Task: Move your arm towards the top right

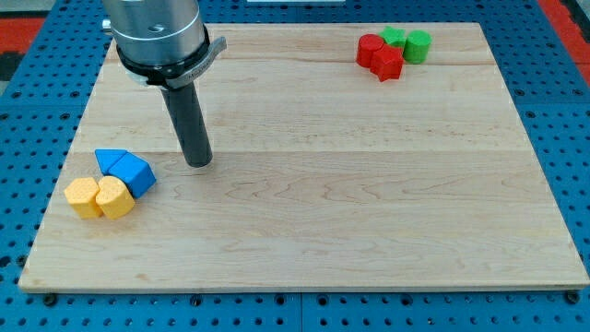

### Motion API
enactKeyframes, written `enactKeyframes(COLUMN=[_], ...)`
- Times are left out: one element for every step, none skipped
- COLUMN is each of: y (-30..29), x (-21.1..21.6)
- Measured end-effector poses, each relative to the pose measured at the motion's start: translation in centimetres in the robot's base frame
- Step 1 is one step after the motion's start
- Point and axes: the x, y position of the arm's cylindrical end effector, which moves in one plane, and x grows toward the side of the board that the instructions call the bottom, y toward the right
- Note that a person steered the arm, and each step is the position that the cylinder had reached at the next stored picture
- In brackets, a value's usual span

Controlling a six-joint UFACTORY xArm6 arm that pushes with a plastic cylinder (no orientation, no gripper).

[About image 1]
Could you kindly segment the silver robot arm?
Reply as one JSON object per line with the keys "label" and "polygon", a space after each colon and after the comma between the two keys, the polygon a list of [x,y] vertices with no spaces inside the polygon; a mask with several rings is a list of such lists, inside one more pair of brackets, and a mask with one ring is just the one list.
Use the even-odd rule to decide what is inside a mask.
{"label": "silver robot arm", "polygon": [[181,89],[192,84],[227,48],[212,41],[197,0],[103,0],[104,31],[131,76],[144,85]]}

